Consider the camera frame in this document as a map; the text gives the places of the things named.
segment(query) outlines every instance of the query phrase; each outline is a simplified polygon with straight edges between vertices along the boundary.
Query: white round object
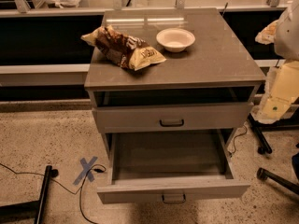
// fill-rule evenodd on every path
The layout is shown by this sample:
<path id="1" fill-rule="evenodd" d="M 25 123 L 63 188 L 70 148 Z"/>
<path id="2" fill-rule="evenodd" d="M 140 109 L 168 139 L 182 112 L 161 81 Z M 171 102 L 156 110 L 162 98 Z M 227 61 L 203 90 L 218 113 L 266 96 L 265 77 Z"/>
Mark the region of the white round object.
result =
<path id="1" fill-rule="evenodd" d="M 168 28 L 156 36 L 159 44 L 171 52 L 181 52 L 195 41 L 195 36 L 184 29 Z"/>

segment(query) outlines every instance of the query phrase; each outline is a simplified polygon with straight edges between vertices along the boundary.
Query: cabinet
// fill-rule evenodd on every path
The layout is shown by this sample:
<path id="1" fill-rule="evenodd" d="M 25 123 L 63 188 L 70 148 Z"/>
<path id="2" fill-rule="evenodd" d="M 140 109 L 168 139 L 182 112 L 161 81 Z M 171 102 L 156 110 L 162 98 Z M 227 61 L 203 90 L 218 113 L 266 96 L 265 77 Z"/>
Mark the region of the cabinet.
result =
<path id="1" fill-rule="evenodd" d="M 148 41 L 167 59 L 129 71 L 94 50 L 85 89 L 109 156 L 103 203 L 183 203 L 241 196 L 226 150 L 264 75 L 216 9 L 108 11 L 103 25 Z M 195 43 L 170 53 L 155 40 L 181 27 Z"/>

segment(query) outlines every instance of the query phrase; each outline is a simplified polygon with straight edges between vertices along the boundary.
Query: drawer handle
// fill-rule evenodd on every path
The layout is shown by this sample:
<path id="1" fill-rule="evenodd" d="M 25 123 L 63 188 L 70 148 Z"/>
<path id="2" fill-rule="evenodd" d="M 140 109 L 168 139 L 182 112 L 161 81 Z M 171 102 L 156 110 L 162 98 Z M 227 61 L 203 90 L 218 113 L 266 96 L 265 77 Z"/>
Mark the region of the drawer handle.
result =
<path id="1" fill-rule="evenodd" d="M 162 195 L 162 201 L 165 204 L 180 204 L 180 203 L 185 203 L 186 202 L 186 195 L 183 194 L 183 199 L 179 201 L 166 201 L 164 195 Z"/>
<path id="2" fill-rule="evenodd" d="M 161 120 L 160 119 L 160 125 L 162 127 L 181 127 L 185 123 L 184 119 L 179 119 L 179 120 L 172 120 L 172 119 L 165 119 Z"/>

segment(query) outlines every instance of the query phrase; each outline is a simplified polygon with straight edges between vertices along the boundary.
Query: drawer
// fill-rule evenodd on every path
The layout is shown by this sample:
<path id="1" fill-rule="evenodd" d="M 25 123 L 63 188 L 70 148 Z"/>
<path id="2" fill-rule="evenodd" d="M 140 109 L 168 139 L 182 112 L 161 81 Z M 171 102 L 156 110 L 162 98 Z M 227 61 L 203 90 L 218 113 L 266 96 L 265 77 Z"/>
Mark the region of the drawer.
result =
<path id="1" fill-rule="evenodd" d="M 220 132 L 112 134 L 102 203 L 184 203 L 236 198 L 249 187 L 235 180 Z"/>
<path id="2" fill-rule="evenodd" d="M 241 127 L 252 105 L 153 105 L 93 110 L 100 133 L 129 133 Z"/>

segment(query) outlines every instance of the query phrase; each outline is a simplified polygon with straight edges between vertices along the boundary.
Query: speckled floor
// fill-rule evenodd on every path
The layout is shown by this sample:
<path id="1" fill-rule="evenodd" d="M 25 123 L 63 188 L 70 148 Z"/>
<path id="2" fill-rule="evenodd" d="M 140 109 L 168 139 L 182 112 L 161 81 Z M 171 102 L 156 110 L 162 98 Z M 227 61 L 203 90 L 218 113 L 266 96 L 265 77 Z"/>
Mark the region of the speckled floor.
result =
<path id="1" fill-rule="evenodd" d="M 240 180 L 250 188 L 239 199 L 187 201 L 183 204 L 127 203 L 103 205 L 96 189 L 106 184 L 107 174 L 93 174 L 82 193 L 86 217 L 100 224 L 142 223 L 298 223 L 299 197 L 272 180 L 256 177 L 259 167 L 298 184 L 292 155 L 299 152 L 299 131 L 264 133 L 273 148 L 271 155 L 257 153 L 258 140 L 251 129 L 235 139 L 232 157 Z M 73 103 L 0 103 L 0 162 L 16 172 L 43 174 L 46 165 L 58 169 L 55 179 L 76 192 L 74 181 L 82 171 L 80 160 L 108 165 L 102 140 L 96 130 L 88 101 Z M 39 175 L 15 175 L 0 166 L 0 205 L 38 199 Z M 10 223 L 34 223 L 23 219 Z M 79 210 L 79 195 L 50 182 L 44 223 L 88 223 Z"/>

